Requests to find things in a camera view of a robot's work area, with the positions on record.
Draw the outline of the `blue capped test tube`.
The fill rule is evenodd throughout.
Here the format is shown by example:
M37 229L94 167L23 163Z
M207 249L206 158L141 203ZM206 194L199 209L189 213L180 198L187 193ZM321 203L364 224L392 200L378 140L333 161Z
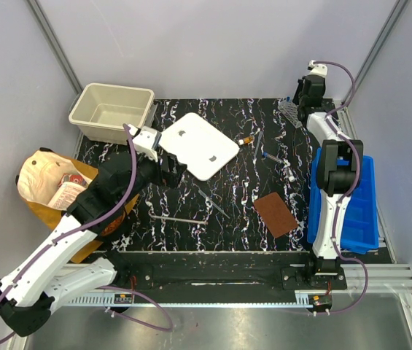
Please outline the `blue capped test tube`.
M263 152L262 156L266 159L272 160L278 164L284 164L284 161L274 155L269 154L268 152Z

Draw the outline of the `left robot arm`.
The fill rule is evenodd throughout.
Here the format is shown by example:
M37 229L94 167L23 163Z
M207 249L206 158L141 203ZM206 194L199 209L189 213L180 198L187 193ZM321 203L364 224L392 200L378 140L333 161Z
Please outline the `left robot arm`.
M175 155L159 160L115 153L98 168L98 174L81 192L46 240L18 268L0 279L0 317L13 333L26 337L63 304L92 289L131 284L129 264L115 253L66 278L56 273L82 247L125 213L125 205L149 184L175 188L187 166Z

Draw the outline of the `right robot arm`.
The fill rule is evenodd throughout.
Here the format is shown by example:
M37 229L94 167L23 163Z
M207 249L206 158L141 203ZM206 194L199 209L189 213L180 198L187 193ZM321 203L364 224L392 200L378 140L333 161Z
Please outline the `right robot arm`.
M316 163L316 185L321 194L319 224L308 262L298 278L314 289L343 279L343 221L351 194L359 185L363 156L362 142L352 141L333 122L332 113L322 111L324 68L316 67L299 79L293 98L298 119L320 145Z

